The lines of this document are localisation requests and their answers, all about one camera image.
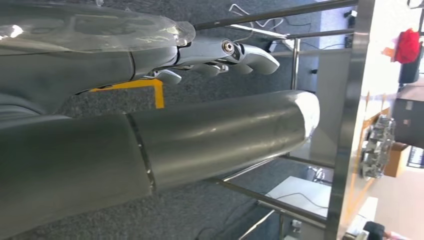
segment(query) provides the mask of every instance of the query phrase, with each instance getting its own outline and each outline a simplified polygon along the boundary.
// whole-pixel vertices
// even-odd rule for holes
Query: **robotic hand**
[[[264,50],[228,39],[198,36],[187,46],[177,47],[175,62],[159,67],[141,79],[159,79],[166,84],[177,84],[181,76],[169,69],[195,71],[207,77],[214,77],[234,69],[240,74],[257,71],[272,74],[280,66],[279,62]]]

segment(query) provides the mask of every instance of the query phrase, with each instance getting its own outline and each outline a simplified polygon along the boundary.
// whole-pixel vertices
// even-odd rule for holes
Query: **metal bar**
[[[320,54],[335,54],[335,53],[347,53],[352,52],[352,48],[338,48],[338,49],[322,49],[322,50],[304,50],[299,51],[299,55],[320,55]],[[273,57],[293,57],[291,51],[280,51],[270,53]]]
[[[243,188],[241,186],[234,185],[227,181],[223,181],[218,178],[212,178],[210,181],[213,181],[223,187],[226,187],[235,192],[239,192],[246,196],[255,198],[259,200],[259,203],[263,206],[274,209],[280,213],[291,216],[294,219],[297,219],[301,222],[316,226],[317,228],[325,228],[326,226],[326,218],[321,215],[315,214],[313,212],[306,211],[302,208],[287,204],[285,202],[279,201],[277,199],[262,195],[260,193],[251,191],[249,189]]]
[[[228,176],[228,177],[224,178],[224,179],[223,179],[223,181],[224,181],[224,182],[228,182],[228,181],[230,181],[230,180],[232,180],[232,179],[235,179],[235,178],[237,178],[237,177],[239,177],[239,176],[241,176],[241,175],[243,175],[243,174],[245,174],[245,173],[248,173],[248,172],[250,172],[250,171],[252,171],[252,170],[254,170],[254,169],[259,168],[259,167],[260,167],[260,166],[262,166],[262,165],[265,165],[265,164],[267,164],[267,163],[271,162],[271,161],[272,161],[272,160],[274,160],[274,159],[276,159],[276,158],[275,158],[275,157],[273,157],[273,158],[269,158],[269,159],[266,159],[266,160],[264,160],[264,161],[260,161],[260,162],[258,162],[258,163],[256,163],[256,164],[252,165],[252,166],[246,167],[245,169],[240,170],[240,171],[238,171],[238,172],[236,172],[236,173],[234,173],[234,174],[231,174],[230,176]]]
[[[313,159],[305,159],[305,158],[301,158],[301,157],[297,157],[297,156],[287,156],[287,155],[282,155],[280,156],[280,158],[284,158],[284,159],[288,159],[288,160],[293,160],[299,163],[303,163],[303,164],[308,164],[308,165],[313,165],[316,167],[320,167],[320,168],[326,168],[326,169],[334,169],[334,164],[328,163],[328,162],[323,162],[323,161],[318,161],[318,160],[313,160]]]
[[[279,231],[278,231],[278,235],[279,235],[279,240],[284,240],[284,215],[283,214],[280,214],[279,215]]]
[[[254,32],[255,34],[260,34],[260,35],[272,37],[272,38],[275,38],[275,39],[286,39],[286,37],[288,36],[287,34],[281,34],[281,33],[273,32],[273,31],[266,31],[266,30],[252,28],[252,27],[249,27],[249,26],[243,26],[243,25],[239,25],[239,24],[233,24],[233,25],[229,25],[229,26],[226,26],[226,27],[230,28],[230,29],[237,29],[237,30],[244,30],[244,31],[248,31],[248,32]]]
[[[255,230],[263,222],[265,222],[274,212],[275,212],[275,210],[271,210],[270,212],[268,212],[268,214],[266,214],[264,217],[262,217],[259,221],[257,221],[257,223],[253,224],[253,226],[251,226],[243,235],[241,235],[241,237],[239,237],[238,240],[242,240],[245,237],[247,237],[249,234],[251,234],[251,232],[253,232],[253,230]]]
[[[299,34],[288,34],[286,36],[287,39],[305,39],[305,38],[315,38],[315,37],[327,37],[327,36],[336,36],[336,35],[345,35],[345,34],[353,34],[354,29],[340,29],[340,30],[332,30],[332,31],[317,31],[317,32],[306,32]]]
[[[325,229],[326,228],[326,223],[325,222],[313,220],[313,219],[309,218],[308,216],[301,216],[299,214],[296,214],[296,213],[293,213],[291,211],[288,211],[284,207],[279,207],[279,206],[276,206],[275,204],[270,204],[270,203],[267,203],[267,202],[264,202],[264,201],[261,201],[261,200],[259,200],[257,203],[258,203],[259,206],[262,206],[262,207],[265,207],[265,208],[269,208],[269,209],[273,209],[273,210],[277,211],[280,214],[284,214],[284,215],[290,216],[290,217],[292,217],[292,218],[294,218],[296,220],[301,221],[302,223],[312,225],[312,226],[317,227],[319,229]]]
[[[299,51],[301,50],[300,38],[294,39],[293,60],[291,65],[291,90],[298,88],[298,72],[299,72]]]
[[[211,22],[199,23],[194,25],[194,28],[198,31],[198,30],[204,30],[204,29],[224,27],[224,26],[229,26],[233,24],[243,24],[243,23],[249,23],[253,21],[281,18],[281,17],[287,17],[287,16],[295,16],[300,14],[316,13],[316,12],[325,11],[325,10],[355,6],[358,4],[358,1],[359,0],[323,1],[323,2],[317,2],[317,3],[302,5],[302,6],[295,6],[291,8],[281,9],[278,11],[225,18],[225,19],[215,20]]]

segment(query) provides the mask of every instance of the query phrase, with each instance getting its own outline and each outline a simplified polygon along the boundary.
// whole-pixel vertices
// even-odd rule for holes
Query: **red bag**
[[[394,60],[401,64],[414,62],[420,54],[420,34],[411,28],[399,36]]]

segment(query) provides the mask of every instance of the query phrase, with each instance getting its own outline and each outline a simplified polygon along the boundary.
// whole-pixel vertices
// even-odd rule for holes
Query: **bolt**
[[[229,40],[224,40],[222,42],[222,50],[224,50],[224,52],[227,53],[227,54],[233,54],[233,52],[234,52],[233,43]]]

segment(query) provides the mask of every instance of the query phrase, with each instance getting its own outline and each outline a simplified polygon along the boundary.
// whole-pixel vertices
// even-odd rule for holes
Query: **floor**
[[[57,1],[67,3],[95,4],[94,0]],[[314,0],[104,0],[104,6],[117,9],[163,15],[175,21],[193,24],[228,18],[231,4],[239,4],[250,13],[266,12],[315,2]],[[339,12],[333,15],[336,22],[344,22]],[[336,27],[322,22],[334,22],[321,13],[288,17],[276,28],[280,33],[305,33],[329,30]],[[240,39],[248,32],[216,28],[204,30],[199,35]],[[325,44],[337,44],[339,39]],[[265,48],[269,40],[255,36],[246,41]],[[317,48],[325,47],[317,38],[303,41]],[[302,49],[314,47],[303,44]],[[283,45],[277,51],[287,51]],[[208,102],[226,98],[249,96],[288,90],[291,79],[291,59],[280,58],[281,67],[271,75],[252,73],[239,75],[235,72],[205,78],[195,72],[179,72],[183,80],[178,85],[164,85],[165,107]],[[299,65],[299,88],[314,91],[316,76],[310,70],[318,66],[317,57],[301,57]],[[58,111],[74,118],[120,112],[134,112],[155,107],[151,87],[137,89],[88,92],[72,96]],[[289,176],[305,178],[307,167],[298,163],[275,160],[234,180],[259,193],[266,193]],[[66,217],[39,226],[12,239],[167,239],[206,240],[236,239],[269,210],[255,205],[255,201],[239,193],[208,182],[196,182],[176,189],[160,192],[152,197]],[[248,239],[278,239],[278,216],[273,215]]]

